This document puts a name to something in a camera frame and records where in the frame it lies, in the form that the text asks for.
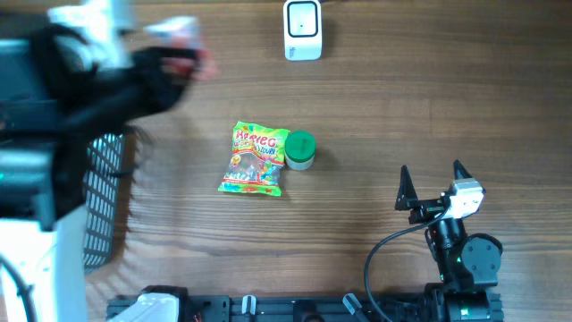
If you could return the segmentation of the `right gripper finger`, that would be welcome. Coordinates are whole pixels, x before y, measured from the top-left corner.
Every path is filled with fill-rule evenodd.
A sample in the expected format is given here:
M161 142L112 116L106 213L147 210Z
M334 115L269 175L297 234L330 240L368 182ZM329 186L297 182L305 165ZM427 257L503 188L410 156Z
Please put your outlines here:
M453 162L453 173L456 180L469 179L472 177L458 159Z
M418 201L408 167L403 165L400 169L400 185L394 208L398 211L410 210L418 206Z

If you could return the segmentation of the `green lid jar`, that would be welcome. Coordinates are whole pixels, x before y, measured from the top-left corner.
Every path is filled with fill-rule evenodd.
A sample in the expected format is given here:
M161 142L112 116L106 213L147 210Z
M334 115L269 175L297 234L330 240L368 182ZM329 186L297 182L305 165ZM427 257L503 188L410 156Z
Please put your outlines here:
M314 163L315 153L315 137L307 131L294 131L285 141L286 164L292 170L308 169Z

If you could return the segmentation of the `Haribo gummy candy bag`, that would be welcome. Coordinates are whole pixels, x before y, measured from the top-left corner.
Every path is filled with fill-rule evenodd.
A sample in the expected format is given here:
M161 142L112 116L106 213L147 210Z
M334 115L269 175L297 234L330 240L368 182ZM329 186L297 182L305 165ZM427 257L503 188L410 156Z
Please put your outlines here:
M279 179L289 134L287 129L237 122L232 133L231 160L218 190L280 197Z

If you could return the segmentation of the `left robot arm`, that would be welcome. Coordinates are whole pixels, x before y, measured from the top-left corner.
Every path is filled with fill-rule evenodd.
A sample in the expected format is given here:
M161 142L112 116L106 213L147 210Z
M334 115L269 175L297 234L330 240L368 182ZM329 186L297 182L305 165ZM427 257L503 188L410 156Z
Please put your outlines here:
M1 263L28 321L87 317L88 146L178 102L186 82L165 72L165 60L201 65L195 48L145 47L132 54L132 66L105 77L96 67L74 72L57 44L60 36L75 38L76 32L51 23L23 44L21 60L46 96L1 104L8 120L1 132Z

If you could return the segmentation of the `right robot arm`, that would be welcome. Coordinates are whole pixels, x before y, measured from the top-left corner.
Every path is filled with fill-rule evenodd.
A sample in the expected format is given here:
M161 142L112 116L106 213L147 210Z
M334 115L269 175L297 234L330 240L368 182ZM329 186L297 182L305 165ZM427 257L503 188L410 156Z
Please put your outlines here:
M400 169L395 208L408 211L419 225L437 264L441 281L427 284L417 300L420 321L501 321L498 285L503 247L486 233L469 234L464 220L481 208L486 194L481 183L456 160L454 180L436 199L420 199L408 168Z

